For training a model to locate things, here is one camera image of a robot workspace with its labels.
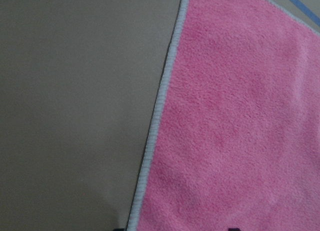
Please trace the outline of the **pink and grey towel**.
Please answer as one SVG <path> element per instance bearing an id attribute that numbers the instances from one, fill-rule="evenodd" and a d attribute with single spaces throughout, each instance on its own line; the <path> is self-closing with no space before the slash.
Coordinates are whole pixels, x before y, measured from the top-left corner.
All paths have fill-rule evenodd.
<path id="1" fill-rule="evenodd" d="M 181 0 L 128 231 L 320 228 L 320 34 L 271 0 Z"/>

